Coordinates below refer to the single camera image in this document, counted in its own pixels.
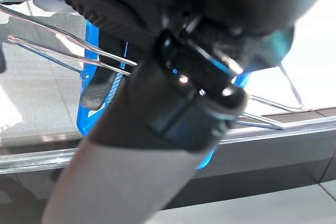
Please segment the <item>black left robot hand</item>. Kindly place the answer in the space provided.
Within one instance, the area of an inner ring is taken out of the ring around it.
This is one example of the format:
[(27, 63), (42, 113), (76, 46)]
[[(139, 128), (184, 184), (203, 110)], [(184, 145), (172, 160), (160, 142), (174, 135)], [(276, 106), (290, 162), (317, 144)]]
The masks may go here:
[(146, 55), (62, 171), (43, 223), (143, 223), (243, 113), (232, 83), (317, 0), (63, 0)]

